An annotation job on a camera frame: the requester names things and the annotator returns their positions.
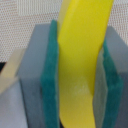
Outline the gripper teal padded right finger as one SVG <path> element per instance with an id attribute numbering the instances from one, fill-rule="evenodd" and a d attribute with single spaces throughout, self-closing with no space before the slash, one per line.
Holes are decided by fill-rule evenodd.
<path id="1" fill-rule="evenodd" d="M 93 112 L 96 128 L 128 128 L 128 46 L 113 27 L 98 55 Z"/>

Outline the gripper teal padded left finger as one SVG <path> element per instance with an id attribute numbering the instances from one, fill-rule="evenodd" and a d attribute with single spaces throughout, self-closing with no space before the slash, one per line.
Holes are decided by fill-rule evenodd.
<path id="1" fill-rule="evenodd" d="M 29 128 L 60 128 L 57 21 L 35 26 L 17 75 Z"/>

